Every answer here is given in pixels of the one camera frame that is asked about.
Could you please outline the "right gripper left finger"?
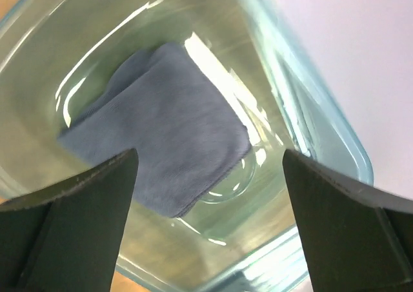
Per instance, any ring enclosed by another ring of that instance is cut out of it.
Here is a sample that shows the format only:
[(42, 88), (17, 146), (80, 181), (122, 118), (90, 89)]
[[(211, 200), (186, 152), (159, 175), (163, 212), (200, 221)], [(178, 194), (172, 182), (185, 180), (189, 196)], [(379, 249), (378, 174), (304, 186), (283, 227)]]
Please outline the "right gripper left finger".
[(2, 291), (109, 291), (138, 155), (1, 204)]

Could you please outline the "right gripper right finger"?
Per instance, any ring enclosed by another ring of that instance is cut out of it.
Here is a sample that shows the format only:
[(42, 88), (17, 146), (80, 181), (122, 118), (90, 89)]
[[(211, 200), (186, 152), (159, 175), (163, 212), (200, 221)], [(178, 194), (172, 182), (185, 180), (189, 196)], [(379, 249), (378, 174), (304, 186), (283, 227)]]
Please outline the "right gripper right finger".
[(283, 171), (314, 291), (411, 291), (412, 201), (287, 150)]

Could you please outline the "dark blue towel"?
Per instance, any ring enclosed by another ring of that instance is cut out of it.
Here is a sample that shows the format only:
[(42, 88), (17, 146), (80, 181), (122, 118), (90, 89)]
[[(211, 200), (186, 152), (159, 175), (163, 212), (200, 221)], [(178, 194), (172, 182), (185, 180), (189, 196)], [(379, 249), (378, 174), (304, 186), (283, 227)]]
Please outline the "dark blue towel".
[(184, 216), (251, 148), (247, 128), (177, 43), (129, 57), (58, 140), (91, 165), (135, 149), (134, 198), (170, 218)]

